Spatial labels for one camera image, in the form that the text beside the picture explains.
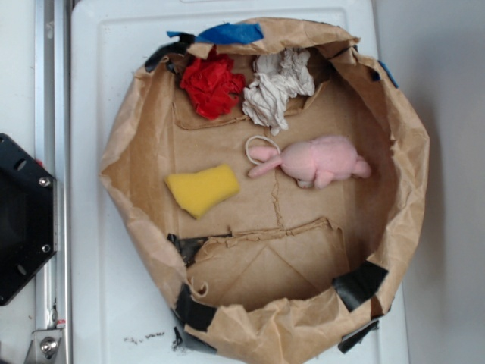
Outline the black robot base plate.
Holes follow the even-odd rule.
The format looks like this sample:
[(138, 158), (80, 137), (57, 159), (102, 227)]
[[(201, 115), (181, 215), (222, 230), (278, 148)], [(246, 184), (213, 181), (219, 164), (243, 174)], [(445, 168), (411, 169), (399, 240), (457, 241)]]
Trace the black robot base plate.
[(56, 179), (1, 135), (1, 305), (8, 305), (55, 254)]

